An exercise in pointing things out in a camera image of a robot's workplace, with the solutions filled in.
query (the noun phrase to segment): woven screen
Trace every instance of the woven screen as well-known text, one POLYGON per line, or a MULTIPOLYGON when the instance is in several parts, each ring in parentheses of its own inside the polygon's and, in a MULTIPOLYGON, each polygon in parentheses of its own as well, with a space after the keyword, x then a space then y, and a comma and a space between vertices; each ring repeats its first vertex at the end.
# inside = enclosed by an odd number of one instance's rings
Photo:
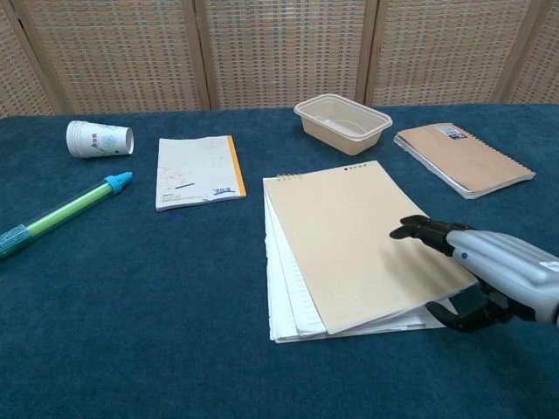
POLYGON ((534 48, 528 54, 511 101, 559 103, 559 2, 557 1, 542 27, 534 48))
POLYGON ((0 7, 0 118, 52 113, 31 64, 0 7))
POLYGON ((526 0, 381 2, 368 105, 488 102, 528 10, 526 0))
POLYGON ((28 0, 75 113, 197 109, 180 0, 28 0))
POLYGON ((365 3, 204 1, 217 106, 293 106, 321 93, 353 99, 365 3))

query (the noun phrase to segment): metal robotic arm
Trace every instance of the metal robotic arm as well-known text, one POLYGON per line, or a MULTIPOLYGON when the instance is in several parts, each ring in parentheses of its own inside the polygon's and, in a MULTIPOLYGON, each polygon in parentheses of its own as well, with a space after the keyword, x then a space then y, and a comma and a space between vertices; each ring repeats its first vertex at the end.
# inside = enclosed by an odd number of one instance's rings
POLYGON ((436 302, 427 310, 443 325, 472 333, 514 316, 559 326, 559 258, 517 237, 465 224, 407 216, 390 237, 413 237, 454 258, 480 282, 483 306, 454 314, 436 302))

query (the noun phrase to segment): paper cup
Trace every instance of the paper cup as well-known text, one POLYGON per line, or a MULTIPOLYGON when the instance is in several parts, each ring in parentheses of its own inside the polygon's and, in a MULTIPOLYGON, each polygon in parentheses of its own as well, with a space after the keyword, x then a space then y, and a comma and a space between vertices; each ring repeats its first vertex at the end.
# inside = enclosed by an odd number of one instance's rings
POLYGON ((134 151, 134 135, 126 127, 73 120, 66 129, 66 145, 71 155, 81 159, 131 155, 134 151))

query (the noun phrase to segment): table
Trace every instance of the table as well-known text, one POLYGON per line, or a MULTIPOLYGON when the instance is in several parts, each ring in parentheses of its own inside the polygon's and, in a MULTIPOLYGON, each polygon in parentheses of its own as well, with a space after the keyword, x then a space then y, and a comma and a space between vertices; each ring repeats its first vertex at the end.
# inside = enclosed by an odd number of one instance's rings
POLYGON ((379 110, 394 125, 353 157, 304 134, 292 109, 0 120, 1 231, 106 175, 135 175, 120 195, 0 263, 0 416, 556 417, 553 326, 514 319, 472 335, 268 340, 263 177, 379 160, 430 216, 559 254, 559 106, 379 110), (131 127, 134 154, 72 158, 73 119, 131 127), (399 129, 444 121, 537 176, 463 199, 392 142, 399 129), (220 134, 235 138, 248 197, 155 213, 158 138, 220 134))

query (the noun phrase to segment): pen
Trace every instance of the pen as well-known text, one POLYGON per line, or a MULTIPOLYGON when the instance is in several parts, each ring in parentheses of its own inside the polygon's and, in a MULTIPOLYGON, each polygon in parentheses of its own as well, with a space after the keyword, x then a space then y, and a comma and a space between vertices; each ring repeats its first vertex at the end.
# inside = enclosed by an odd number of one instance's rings
POLYGON ((0 260, 32 242, 36 237, 51 230, 71 216, 85 210, 110 194, 116 195, 132 180, 132 172, 107 176, 72 200, 59 205, 54 211, 27 224, 19 224, 0 234, 0 260))

